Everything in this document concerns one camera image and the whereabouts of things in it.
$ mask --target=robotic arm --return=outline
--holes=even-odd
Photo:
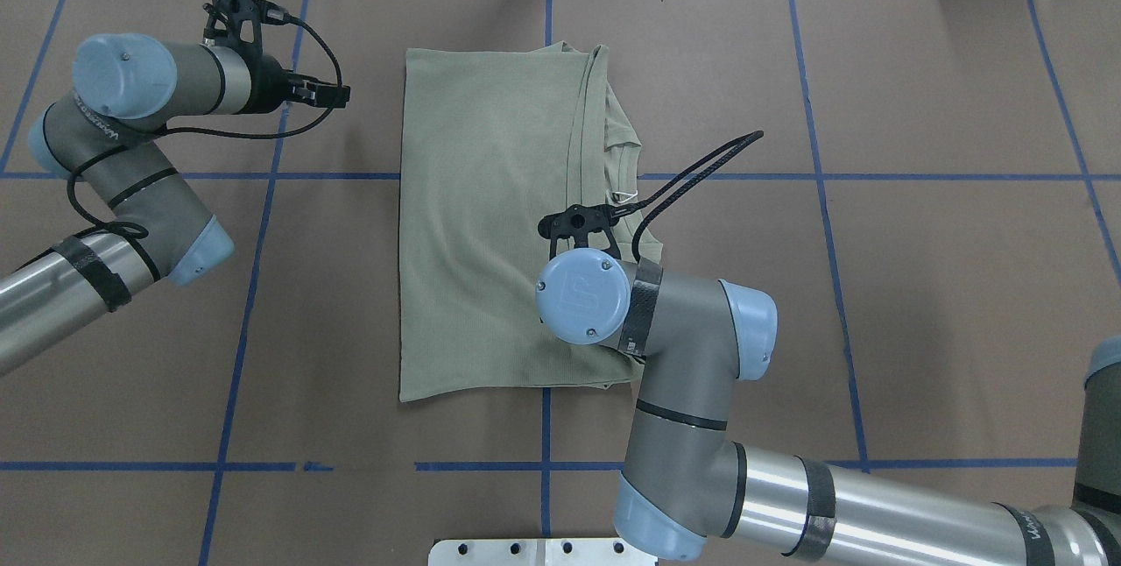
[[[545,267],[537,306],[562,340],[646,363],[614,514],[634,547],[691,560],[719,536],[852,566],[1121,564],[1121,337],[1097,347],[1086,379],[1074,504],[972,503],[726,440],[735,381],[770,362],[775,303],[649,259],[621,262],[613,240],[612,254],[589,248],[605,223],[573,217],[585,210],[543,221],[554,243],[557,231],[577,242]]]
[[[233,253],[230,236],[156,146],[158,136],[300,134],[348,102],[350,90],[342,86],[330,50],[335,84],[293,74],[265,54],[262,24],[299,25],[323,44],[303,20],[265,0],[212,0],[204,8],[206,44],[160,43],[142,34],[87,38],[74,61],[74,90],[33,126],[33,155],[46,170],[67,178],[73,206],[93,226],[0,279],[0,375],[165,276],[186,286]],[[248,41],[242,39],[245,22],[252,26]],[[257,114],[284,102],[325,111],[285,134],[166,127],[180,115]],[[113,222],[81,207],[74,195],[78,179],[104,200]]]

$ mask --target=towel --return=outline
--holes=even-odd
[[[640,143],[608,84],[608,47],[411,48],[406,71],[400,400],[636,379],[627,355],[553,335],[534,299],[549,251],[538,220],[637,195]],[[613,226],[621,248],[641,217]],[[657,261],[661,243],[645,231],[640,251]]]

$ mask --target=white metal plate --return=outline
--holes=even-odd
[[[428,566],[656,566],[657,563],[657,557],[619,538],[442,540],[428,551]]]

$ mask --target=light blue plastic cap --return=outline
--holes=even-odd
[[[735,379],[760,379],[770,366],[778,335],[778,308],[766,291],[752,290],[720,279],[732,309],[735,342],[740,346],[740,374]]]
[[[661,559],[692,562],[701,557],[706,538],[682,527],[619,475],[615,532],[634,548]]]
[[[92,110],[140,119],[164,108],[178,71],[172,52],[143,34],[98,34],[77,47],[74,91]]]
[[[1121,335],[1114,335],[1113,338],[1105,338],[1101,345],[1094,347],[1094,354],[1090,358],[1090,371],[1086,373],[1086,383],[1090,383],[1090,378],[1093,378],[1097,371],[1101,371],[1108,366],[1113,366],[1117,363],[1121,363]]]
[[[566,343],[592,345],[623,325],[630,280],[621,263],[595,248],[557,254],[537,279],[537,312]]]
[[[230,254],[233,254],[233,240],[212,215],[198,238],[187,248],[187,254],[179,259],[179,263],[175,263],[168,276],[178,286],[186,286],[226,261]]]
[[[36,161],[39,161],[39,166],[44,170],[50,171],[52,175],[56,175],[59,178],[68,178],[70,170],[63,167],[63,164],[55,158],[52,154],[50,147],[47,146],[47,132],[45,130],[45,124],[47,122],[47,110],[39,114],[39,119],[35,120],[31,126],[31,130],[27,132],[27,147],[31,150],[31,156],[35,156]]]

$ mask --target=green cloth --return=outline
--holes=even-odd
[[[637,192],[640,143],[608,86],[608,47],[529,54],[408,50],[401,147],[402,402],[476,387],[627,382],[608,347],[540,323],[544,215]],[[612,195],[609,192],[621,192]],[[630,254],[640,214],[613,233]],[[604,235],[592,235],[605,247]],[[558,251],[567,248],[560,242]],[[641,253],[661,243],[642,235]]]

